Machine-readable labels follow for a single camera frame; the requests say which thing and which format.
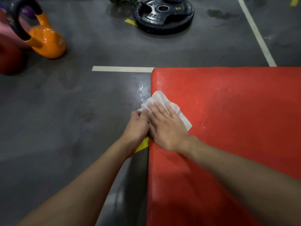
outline black weight plate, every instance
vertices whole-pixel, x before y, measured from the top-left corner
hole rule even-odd
[[[157,35],[174,34],[186,29],[193,16],[194,9],[186,0],[144,0],[134,10],[137,26]]]

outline white tape line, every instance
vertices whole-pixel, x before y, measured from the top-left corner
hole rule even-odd
[[[92,71],[113,71],[113,72],[141,72],[151,73],[154,67],[104,67],[93,66]]]
[[[264,40],[263,40],[263,38],[262,38],[262,36],[259,32],[254,20],[253,20],[248,8],[246,7],[245,2],[243,0],[238,0],[238,2],[240,4],[241,8],[243,9],[243,12],[246,16],[246,19],[248,20],[248,22],[251,26],[251,29],[253,30],[253,33],[254,33],[254,35],[255,35],[258,43],[259,43],[259,46],[260,46],[260,48],[261,48],[261,50],[262,50],[262,52],[263,52],[263,54],[266,58],[266,61],[268,62],[270,67],[276,67],[277,65],[276,65],[276,63],[275,63],[268,47],[266,46],[266,44],[265,44],[265,42],[264,42]]]

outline concrete floor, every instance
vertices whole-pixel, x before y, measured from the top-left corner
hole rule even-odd
[[[0,225],[16,223],[85,170],[150,96],[150,73],[93,66],[268,66],[237,0],[189,0],[191,27],[171,36],[125,23],[133,19],[126,1],[39,1],[68,51],[58,60],[29,51],[23,73],[0,75]],[[300,66],[301,6],[245,2],[276,64]],[[145,225],[147,163],[147,150],[125,162],[97,225]]]

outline purple kettlebell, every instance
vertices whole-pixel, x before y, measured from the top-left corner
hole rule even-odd
[[[36,15],[34,13],[34,11],[32,10],[32,8],[30,8],[29,6],[25,6],[23,9],[22,9],[22,12],[24,13],[25,16],[31,18],[31,19],[35,19],[36,18]]]

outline red foam pad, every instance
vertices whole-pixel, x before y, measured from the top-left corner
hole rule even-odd
[[[157,90],[180,106],[191,135],[301,179],[301,68],[155,68]],[[153,142],[149,154],[148,226],[259,225],[192,161]]]

